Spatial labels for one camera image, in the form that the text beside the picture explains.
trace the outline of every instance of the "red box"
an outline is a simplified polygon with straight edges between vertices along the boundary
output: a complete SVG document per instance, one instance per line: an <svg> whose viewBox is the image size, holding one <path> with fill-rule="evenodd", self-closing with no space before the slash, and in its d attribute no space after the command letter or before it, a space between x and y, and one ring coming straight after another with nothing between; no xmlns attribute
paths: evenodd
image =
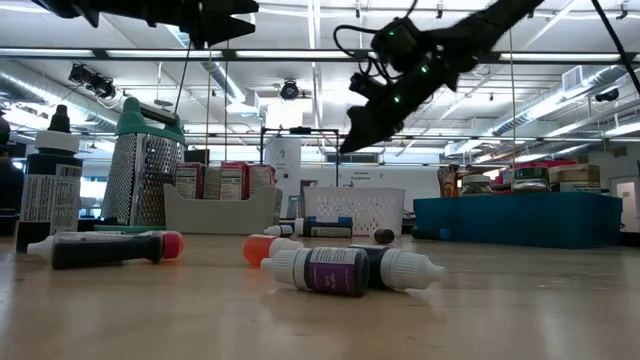
<svg viewBox="0 0 640 360"><path fill-rule="evenodd" d="M276 185L276 169L271 165L249 166L249 196L256 190Z"/></svg>
<svg viewBox="0 0 640 360"><path fill-rule="evenodd" d="M249 166L244 162L223 162L220 171L220 200L249 198Z"/></svg>
<svg viewBox="0 0 640 360"><path fill-rule="evenodd" d="M185 199L202 199L204 165L201 163L178 164L176 190Z"/></svg>

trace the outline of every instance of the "jar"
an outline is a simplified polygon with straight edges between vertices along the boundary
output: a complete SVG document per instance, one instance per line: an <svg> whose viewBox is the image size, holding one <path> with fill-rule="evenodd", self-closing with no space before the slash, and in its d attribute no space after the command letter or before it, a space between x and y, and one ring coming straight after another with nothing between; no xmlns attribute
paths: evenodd
<svg viewBox="0 0 640 360"><path fill-rule="evenodd" d="M546 167L516 169L511 191L514 194L551 192L549 169Z"/></svg>
<svg viewBox="0 0 640 360"><path fill-rule="evenodd" d="M462 178L462 192L460 196L491 195L491 179L484 175L468 175Z"/></svg>

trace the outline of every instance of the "teal storage bin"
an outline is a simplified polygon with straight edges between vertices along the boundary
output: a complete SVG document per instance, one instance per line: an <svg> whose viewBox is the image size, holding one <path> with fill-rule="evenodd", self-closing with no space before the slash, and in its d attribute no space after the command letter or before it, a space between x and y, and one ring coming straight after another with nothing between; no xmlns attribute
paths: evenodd
<svg viewBox="0 0 640 360"><path fill-rule="evenodd" d="M417 231L449 241L586 249L617 245L622 199L545 193L416 199Z"/></svg>

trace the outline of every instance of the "security camera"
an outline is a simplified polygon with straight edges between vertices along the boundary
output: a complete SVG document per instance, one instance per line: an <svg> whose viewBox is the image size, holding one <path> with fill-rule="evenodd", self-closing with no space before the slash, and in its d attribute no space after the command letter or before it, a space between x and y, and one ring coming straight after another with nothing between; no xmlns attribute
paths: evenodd
<svg viewBox="0 0 640 360"><path fill-rule="evenodd" d="M300 89L296 85L295 80L285 80L284 85L280 89L280 97L283 100L295 100L300 94Z"/></svg>

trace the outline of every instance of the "white storage bin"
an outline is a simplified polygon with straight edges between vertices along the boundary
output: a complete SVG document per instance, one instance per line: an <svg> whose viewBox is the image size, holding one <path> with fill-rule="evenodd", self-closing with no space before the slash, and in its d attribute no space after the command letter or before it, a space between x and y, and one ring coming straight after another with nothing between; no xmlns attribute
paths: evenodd
<svg viewBox="0 0 640 360"><path fill-rule="evenodd" d="M305 187L305 216L350 216L354 235L384 228L400 236L404 193L392 188Z"/></svg>

